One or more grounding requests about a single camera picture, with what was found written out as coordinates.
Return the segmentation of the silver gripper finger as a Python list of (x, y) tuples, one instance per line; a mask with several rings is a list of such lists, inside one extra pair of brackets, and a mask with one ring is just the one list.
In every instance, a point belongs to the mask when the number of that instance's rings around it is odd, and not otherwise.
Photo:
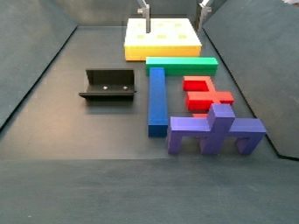
[(213, 0), (202, 0), (202, 2), (199, 3), (199, 10), (201, 10), (199, 25), (198, 25), (199, 29), (202, 28), (206, 17), (211, 13), (211, 4), (213, 4)]
[(138, 13), (143, 15), (143, 18), (146, 20), (146, 32), (151, 32), (151, 6), (146, 2), (146, 0), (138, 0), (139, 8)]

